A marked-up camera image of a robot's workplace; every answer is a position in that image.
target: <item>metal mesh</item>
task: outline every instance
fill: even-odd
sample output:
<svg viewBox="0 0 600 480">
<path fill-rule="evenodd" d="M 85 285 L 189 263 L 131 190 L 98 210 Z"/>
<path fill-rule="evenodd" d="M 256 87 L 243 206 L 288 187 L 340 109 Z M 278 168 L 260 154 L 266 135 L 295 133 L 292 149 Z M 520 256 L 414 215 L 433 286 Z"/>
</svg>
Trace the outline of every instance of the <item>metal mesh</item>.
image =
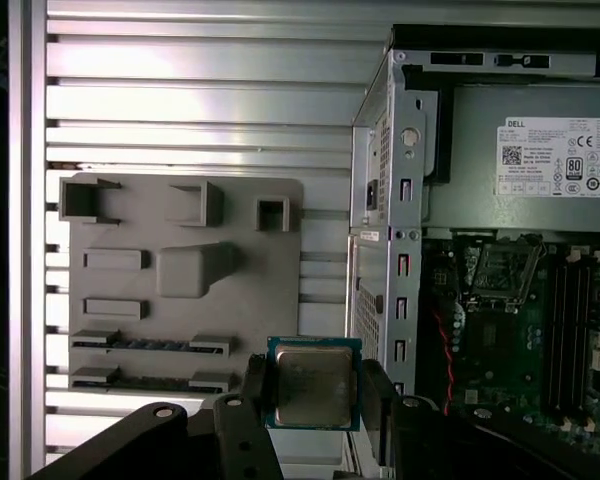
<svg viewBox="0 0 600 480">
<path fill-rule="evenodd" d="M 389 146 L 391 142 L 391 128 L 385 114 L 380 121 L 380 178 L 378 182 L 378 218 L 385 220 L 388 204 L 388 179 L 389 179 Z"/>
<path fill-rule="evenodd" d="M 362 339 L 362 356 L 377 360 L 379 326 L 376 320 L 375 297 L 362 286 L 356 297 L 355 333 Z"/>
</svg>

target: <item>circuit board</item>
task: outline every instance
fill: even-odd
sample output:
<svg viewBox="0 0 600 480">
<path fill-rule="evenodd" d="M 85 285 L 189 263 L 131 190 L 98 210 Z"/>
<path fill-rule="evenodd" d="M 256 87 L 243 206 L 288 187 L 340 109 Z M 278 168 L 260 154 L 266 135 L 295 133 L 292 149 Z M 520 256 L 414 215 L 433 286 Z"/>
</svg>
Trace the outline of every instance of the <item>circuit board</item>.
<svg viewBox="0 0 600 480">
<path fill-rule="evenodd" d="M 441 406 L 501 409 L 600 457 L 600 250 L 572 255 L 535 240 L 498 248 L 506 255 L 489 266 L 485 251 L 498 250 L 488 240 L 425 245 L 424 301 L 435 306 L 452 356 Z M 500 285 L 516 291 L 489 293 Z M 577 400 L 566 402 L 565 390 Z"/>
</svg>

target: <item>bolt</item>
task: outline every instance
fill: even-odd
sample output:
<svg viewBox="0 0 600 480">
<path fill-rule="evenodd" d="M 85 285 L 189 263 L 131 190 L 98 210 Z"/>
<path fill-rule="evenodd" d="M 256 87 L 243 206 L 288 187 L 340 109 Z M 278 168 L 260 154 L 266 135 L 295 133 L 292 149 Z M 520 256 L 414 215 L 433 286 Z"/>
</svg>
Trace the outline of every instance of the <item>bolt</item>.
<svg viewBox="0 0 600 480">
<path fill-rule="evenodd" d="M 418 400 L 417 398 L 413 398 L 413 397 L 407 397 L 405 398 L 402 403 L 404 404 L 405 407 L 419 407 L 420 406 L 420 400 Z"/>
<path fill-rule="evenodd" d="M 491 418 L 491 416 L 493 415 L 486 408 L 478 408 L 473 412 L 473 414 L 478 418 L 482 418 L 483 420 L 489 420 Z"/>
<path fill-rule="evenodd" d="M 155 416 L 159 418 L 166 418 L 170 417 L 171 415 L 173 415 L 173 410 L 170 408 L 161 408 L 155 413 Z"/>
</svg>

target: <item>red wire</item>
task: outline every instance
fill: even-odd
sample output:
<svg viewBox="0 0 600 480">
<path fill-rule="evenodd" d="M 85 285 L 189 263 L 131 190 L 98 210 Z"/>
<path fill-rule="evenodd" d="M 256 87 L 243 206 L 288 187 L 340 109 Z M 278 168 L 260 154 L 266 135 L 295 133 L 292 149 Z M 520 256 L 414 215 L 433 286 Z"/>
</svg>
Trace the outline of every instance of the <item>red wire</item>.
<svg viewBox="0 0 600 480">
<path fill-rule="evenodd" d="M 440 332 L 440 336 L 442 337 L 442 341 L 444 342 L 444 354 L 447 357 L 447 375 L 449 376 L 449 385 L 447 386 L 447 400 L 444 405 L 444 414 L 449 415 L 449 408 L 451 405 L 451 401 L 453 400 L 453 384 L 456 379 L 453 376 L 453 356 L 451 355 L 451 350 L 449 350 L 449 337 L 444 332 L 444 328 L 442 328 L 442 318 L 438 312 L 433 312 L 433 317 L 438 322 L 438 331 Z"/>
</svg>

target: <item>qr code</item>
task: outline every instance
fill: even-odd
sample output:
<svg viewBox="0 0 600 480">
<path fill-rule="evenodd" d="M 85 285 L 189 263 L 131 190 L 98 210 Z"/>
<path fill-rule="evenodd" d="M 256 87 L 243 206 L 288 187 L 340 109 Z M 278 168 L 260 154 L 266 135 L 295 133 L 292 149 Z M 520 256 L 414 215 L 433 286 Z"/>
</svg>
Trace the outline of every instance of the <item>qr code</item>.
<svg viewBox="0 0 600 480">
<path fill-rule="evenodd" d="M 522 165 L 522 147 L 502 147 L 503 165 Z"/>
</svg>

